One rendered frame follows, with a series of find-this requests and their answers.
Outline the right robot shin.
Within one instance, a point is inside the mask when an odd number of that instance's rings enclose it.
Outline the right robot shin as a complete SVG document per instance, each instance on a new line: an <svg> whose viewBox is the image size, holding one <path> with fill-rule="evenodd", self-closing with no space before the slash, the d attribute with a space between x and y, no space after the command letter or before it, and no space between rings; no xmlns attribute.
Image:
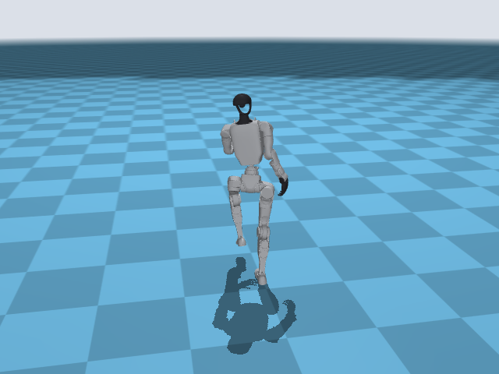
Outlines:
<svg viewBox="0 0 499 374"><path fill-rule="evenodd" d="M269 251L269 237L270 237L270 228L267 227L267 238L266 239L258 238L257 241L257 253L259 257L259 275L261 275L262 272L264 275L265 272L265 264Z"/></svg>

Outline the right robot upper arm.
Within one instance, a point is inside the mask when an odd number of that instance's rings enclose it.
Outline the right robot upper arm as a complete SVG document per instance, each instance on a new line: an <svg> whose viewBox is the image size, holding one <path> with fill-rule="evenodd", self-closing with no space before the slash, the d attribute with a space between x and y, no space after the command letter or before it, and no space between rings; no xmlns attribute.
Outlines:
<svg viewBox="0 0 499 374"><path fill-rule="evenodd" d="M263 141L264 141L264 158L266 160L273 159L271 155L271 150L273 149L273 126L266 121L258 122L260 131L263 132Z"/></svg>

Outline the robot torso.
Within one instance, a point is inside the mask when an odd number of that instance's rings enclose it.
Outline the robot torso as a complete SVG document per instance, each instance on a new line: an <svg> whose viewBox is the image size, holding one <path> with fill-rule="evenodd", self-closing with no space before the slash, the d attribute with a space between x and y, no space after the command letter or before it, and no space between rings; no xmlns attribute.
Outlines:
<svg viewBox="0 0 499 374"><path fill-rule="evenodd" d="M260 192L261 176L258 175L259 168L254 165L262 161L264 141L258 122L260 121L254 118L249 124L237 125L234 119L230 126L235 157L242 166L249 165L241 176L241 192Z"/></svg>

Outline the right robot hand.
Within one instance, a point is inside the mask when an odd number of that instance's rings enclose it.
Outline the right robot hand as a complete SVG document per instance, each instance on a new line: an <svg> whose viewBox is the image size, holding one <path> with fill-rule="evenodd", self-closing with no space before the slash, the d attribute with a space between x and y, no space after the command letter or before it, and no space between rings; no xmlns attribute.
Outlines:
<svg viewBox="0 0 499 374"><path fill-rule="evenodd" d="M281 183L281 190L278 196L283 196L286 192L286 189L288 188L288 179L284 181L283 178L279 178L279 182Z"/></svg>

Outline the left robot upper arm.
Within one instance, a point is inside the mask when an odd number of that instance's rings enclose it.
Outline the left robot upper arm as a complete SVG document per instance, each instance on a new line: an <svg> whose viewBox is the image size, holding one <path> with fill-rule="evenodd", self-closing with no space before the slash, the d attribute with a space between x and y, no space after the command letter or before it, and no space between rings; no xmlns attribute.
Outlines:
<svg viewBox="0 0 499 374"><path fill-rule="evenodd" d="M231 126L231 124L226 124L223 126L223 128L221 130L222 145L224 147L224 153L226 153L226 154L233 154L234 153L232 139L230 136L230 126Z"/></svg>

